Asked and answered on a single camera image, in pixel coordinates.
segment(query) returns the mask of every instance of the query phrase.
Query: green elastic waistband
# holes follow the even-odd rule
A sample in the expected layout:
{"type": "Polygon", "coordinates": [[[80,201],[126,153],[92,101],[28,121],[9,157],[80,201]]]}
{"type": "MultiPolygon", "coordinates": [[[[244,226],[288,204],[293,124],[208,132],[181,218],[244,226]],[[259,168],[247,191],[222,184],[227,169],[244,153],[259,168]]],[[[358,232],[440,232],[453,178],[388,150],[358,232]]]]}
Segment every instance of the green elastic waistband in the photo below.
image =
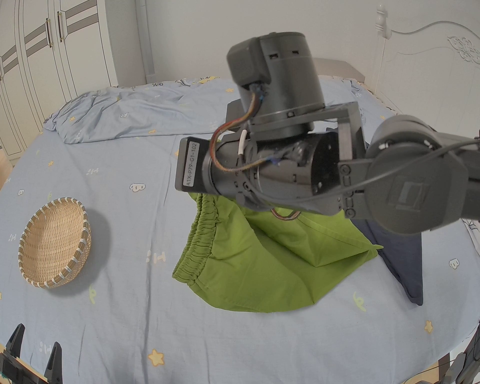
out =
{"type": "Polygon", "coordinates": [[[197,216],[188,235],[187,245],[172,275],[174,279],[189,286],[195,284],[212,253],[218,218],[213,196],[199,193],[196,201],[197,216]]]}

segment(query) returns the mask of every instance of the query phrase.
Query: bed post finial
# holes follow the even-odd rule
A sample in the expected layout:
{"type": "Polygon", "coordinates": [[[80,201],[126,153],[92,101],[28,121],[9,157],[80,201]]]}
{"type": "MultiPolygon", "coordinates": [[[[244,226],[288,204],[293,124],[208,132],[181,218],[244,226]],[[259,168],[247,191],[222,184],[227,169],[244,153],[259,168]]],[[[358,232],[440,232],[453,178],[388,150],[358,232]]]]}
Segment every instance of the bed post finial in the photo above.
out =
{"type": "Polygon", "coordinates": [[[386,39],[392,37],[392,31],[387,26],[387,10],[383,2],[378,3],[377,5],[377,19],[375,22],[375,29],[380,32],[380,34],[386,39]]]}

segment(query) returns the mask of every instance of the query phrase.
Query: white wall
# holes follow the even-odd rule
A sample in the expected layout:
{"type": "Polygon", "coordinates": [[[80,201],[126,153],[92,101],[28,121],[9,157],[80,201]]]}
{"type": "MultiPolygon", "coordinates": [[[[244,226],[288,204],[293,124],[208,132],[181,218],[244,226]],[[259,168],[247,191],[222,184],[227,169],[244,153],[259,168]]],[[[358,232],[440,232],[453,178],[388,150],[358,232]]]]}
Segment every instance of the white wall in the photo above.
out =
{"type": "Polygon", "coordinates": [[[368,77],[378,1],[147,0],[156,79],[230,77],[232,45],[285,31],[304,33],[314,57],[345,60],[368,77]]]}

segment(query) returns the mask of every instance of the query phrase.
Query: wardrobe handle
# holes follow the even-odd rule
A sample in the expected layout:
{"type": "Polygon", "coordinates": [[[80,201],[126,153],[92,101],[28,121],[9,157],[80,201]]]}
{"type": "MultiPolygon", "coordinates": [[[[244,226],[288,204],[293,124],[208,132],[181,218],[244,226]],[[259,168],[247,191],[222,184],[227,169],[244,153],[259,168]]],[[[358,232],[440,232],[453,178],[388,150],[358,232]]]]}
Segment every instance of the wardrobe handle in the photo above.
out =
{"type": "Polygon", "coordinates": [[[60,42],[62,43],[63,42],[63,34],[61,32],[61,20],[60,20],[60,17],[61,17],[61,12],[58,11],[57,12],[57,19],[58,19],[58,22],[59,22],[59,38],[60,38],[60,42]]]}
{"type": "Polygon", "coordinates": [[[47,34],[48,46],[52,48],[53,44],[52,44],[52,36],[50,36],[50,19],[49,18],[45,20],[45,33],[47,34]]]}

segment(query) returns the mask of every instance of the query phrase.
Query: bed sheet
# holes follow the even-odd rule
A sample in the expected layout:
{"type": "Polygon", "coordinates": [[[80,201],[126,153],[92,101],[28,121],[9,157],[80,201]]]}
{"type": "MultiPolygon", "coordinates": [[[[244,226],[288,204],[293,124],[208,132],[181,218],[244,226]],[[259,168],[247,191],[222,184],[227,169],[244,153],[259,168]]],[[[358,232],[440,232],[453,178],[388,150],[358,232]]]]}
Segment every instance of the bed sheet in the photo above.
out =
{"type": "MultiPolygon", "coordinates": [[[[162,94],[157,100],[168,98],[171,87],[181,94],[174,103],[185,104],[180,101],[188,97],[200,109],[209,103],[209,116],[201,124],[183,116],[194,117],[196,104],[169,117],[162,114],[163,106],[150,117],[137,117],[129,107],[110,120],[99,119],[96,127],[102,132],[85,133],[79,124],[74,132],[67,126],[62,135],[68,121],[85,117],[76,109],[72,115],[57,114],[50,122],[64,120],[55,127],[58,132],[45,130],[1,189],[0,340],[6,342],[24,323],[22,358],[27,363],[42,372],[58,341],[64,381],[71,384],[396,384],[451,351],[476,328],[480,258],[461,221],[422,234],[421,307],[408,301],[380,257],[316,305],[287,313],[212,308],[172,279],[196,213],[195,202],[174,188],[180,139],[185,134],[209,137],[214,129],[210,120],[221,121],[227,103],[238,98],[227,80],[183,82],[187,85],[155,87],[162,94]],[[132,118],[128,132],[118,125],[126,112],[132,118]],[[148,129],[141,120],[147,118],[148,129]],[[97,133],[118,138],[63,142],[66,137],[89,141],[97,133]],[[51,290],[34,288],[18,271],[18,240],[40,206],[63,196],[85,205],[92,249],[74,281],[51,290]]],[[[350,82],[322,87],[329,103],[364,96],[356,95],[350,82]]],[[[117,98],[123,91],[108,92],[117,98]]],[[[121,104],[112,105],[123,108],[121,104]]],[[[387,109],[371,105],[367,97],[359,104],[366,127],[388,116],[387,109]],[[369,121],[378,111],[382,115],[369,121]]]]}

